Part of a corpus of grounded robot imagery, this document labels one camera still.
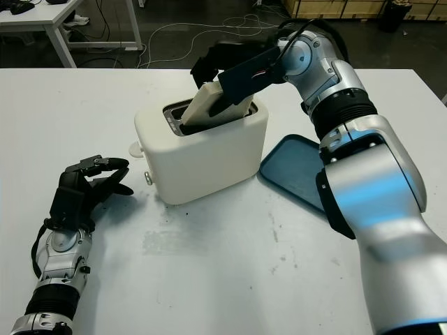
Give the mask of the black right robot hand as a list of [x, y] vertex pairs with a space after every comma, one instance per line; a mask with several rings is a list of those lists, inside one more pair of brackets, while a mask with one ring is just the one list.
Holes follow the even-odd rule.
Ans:
[[219, 41], [211, 46], [191, 69], [197, 87], [215, 77], [221, 85], [223, 94], [208, 115], [215, 117], [271, 84], [284, 83], [285, 70], [277, 62], [279, 54], [280, 48], [267, 41]]

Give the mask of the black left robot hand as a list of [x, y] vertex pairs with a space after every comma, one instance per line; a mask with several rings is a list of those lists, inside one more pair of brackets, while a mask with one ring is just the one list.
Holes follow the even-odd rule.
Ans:
[[129, 172], [123, 158], [100, 155], [82, 159], [61, 173], [52, 206], [50, 221], [53, 230], [95, 231], [91, 213], [112, 194], [130, 196], [133, 190], [121, 183]]

